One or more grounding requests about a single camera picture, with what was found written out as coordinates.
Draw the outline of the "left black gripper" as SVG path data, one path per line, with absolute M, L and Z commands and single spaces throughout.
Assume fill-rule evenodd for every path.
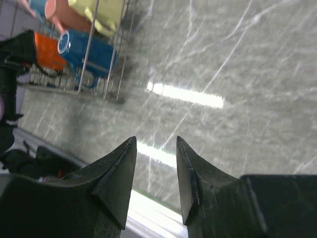
M 16 113 L 17 78 L 27 74 L 37 62 L 35 34 L 26 30 L 0 42 L 0 98 L 2 119 L 18 119 Z

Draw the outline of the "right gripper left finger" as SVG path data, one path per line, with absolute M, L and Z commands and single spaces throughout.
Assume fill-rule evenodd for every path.
M 118 238 L 125 229 L 137 155 L 132 136 L 62 179 L 0 177 L 3 238 Z

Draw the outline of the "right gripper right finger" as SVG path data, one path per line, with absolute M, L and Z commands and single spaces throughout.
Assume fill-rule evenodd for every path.
M 191 238 L 314 238 L 316 175 L 235 178 L 176 139 L 183 224 Z

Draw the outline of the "orange enamel mug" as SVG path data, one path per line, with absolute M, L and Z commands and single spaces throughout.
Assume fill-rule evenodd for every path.
M 63 72 L 66 60 L 58 53 L 58 41 L 38 32 L 34 32 L 34 37 L 39 66 Z

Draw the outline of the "blue patterned mug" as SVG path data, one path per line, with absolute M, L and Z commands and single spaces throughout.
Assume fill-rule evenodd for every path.
M 27 2 L 28 2 L 30 9 L 34 11 L 37 18 L 41 22 L 44 22 L 46 19 L 45 6 L 47 3 L 47 0 L 28 0 Z

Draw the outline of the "salmon pink mug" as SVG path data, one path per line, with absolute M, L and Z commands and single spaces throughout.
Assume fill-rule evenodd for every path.
M 91 29 L 91 22 L 73 10 L 67 0 L 48 0 L 45 17 L 60 33 L 68 29 L 89 33 Z

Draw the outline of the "pale yellow mug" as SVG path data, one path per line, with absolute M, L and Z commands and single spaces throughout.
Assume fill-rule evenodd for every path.
M 100 0 L 97 13 L 96 0 L 68 0 L 68 4 L 90 22 L 95 15 L 95 30 L 109 38 L 116 33 L 127 8 L 124 0 Z

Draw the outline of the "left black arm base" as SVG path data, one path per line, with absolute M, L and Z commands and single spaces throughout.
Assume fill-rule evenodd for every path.
M 25 150 L 11 149 L 0 156 L 3 170 L 47 181 L 61 179 L 81 168 L 44 146 L 34 150 L 26 141 L 23 141 L 23 145 Z

